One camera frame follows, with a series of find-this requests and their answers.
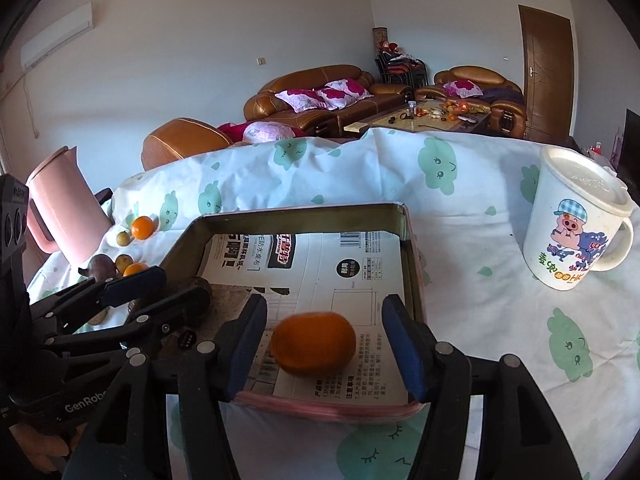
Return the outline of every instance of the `pink kettle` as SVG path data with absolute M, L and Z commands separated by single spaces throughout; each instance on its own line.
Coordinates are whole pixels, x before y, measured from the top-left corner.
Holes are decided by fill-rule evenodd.
M 29 231 L 43 251 L 62 251 L 74 267 L 95 253 L 111 227 L 80 173 L 76 151 L 63 146 L 27 179 Z

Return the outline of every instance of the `door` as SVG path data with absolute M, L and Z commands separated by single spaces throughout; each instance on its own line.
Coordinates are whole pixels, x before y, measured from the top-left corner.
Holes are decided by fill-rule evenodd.
M 574 108 L 574 40 L 567 18 L 520 7 L 527 138 L 564 145 Z

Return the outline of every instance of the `air conditioner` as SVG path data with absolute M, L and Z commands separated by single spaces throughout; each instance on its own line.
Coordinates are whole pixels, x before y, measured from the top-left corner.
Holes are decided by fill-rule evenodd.
M 27 41 L 20 50 L 22 69 L 27 72 L 61 46 L 92 28 L 94 16 L 91 3 L 88 3 L 60 18 L 35 38 Z

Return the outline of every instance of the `wall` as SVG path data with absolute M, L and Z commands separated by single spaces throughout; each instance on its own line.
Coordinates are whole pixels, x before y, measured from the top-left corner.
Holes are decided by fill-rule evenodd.
M 606 0 L 571 0 L 580 56 L 575 140 L 609 156 L 626 109 L 640 113 L 640 50 Z
M 518 5 L 573 19 L 570 0 L 371 0 L 371 4 L 376 26 L 388 27 L 390 40 L 422 59 L 431 78 L 440 70 L 471 64 L 495 70 L 521 86 L 524 52 Z
M 0 102 L 15 176 L 78 145 L 90 187 L 142 171 L 146 134 L 187 116 L 241 122 L 242 106 L 284 73 L 333 63 L 374 70 L 369 0 L 43 0 L 9 50 L 0 94 L 20 76 L 20 47 L 81 4 L 95 29 L 26 75 Z M 257 57 L 266 65 L 258 66 Z

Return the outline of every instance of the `mug handle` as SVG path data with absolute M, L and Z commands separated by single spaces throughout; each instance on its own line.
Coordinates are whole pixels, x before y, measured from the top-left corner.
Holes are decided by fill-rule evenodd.
M 618 248 L 610 253 L 605 251 L 601 258 L 599 258 L 591 267 L 590 270 L 611 270 L 614 267 L 619 266 L 622 260 L 626 258 L 631 250 L 631 244 L 634 241 L 634 227 L 631 225 L 629 218 L 622 219 L 622 225 L 624 229 L 616 233 L 616 237 L 622 237 L 622 241 Z

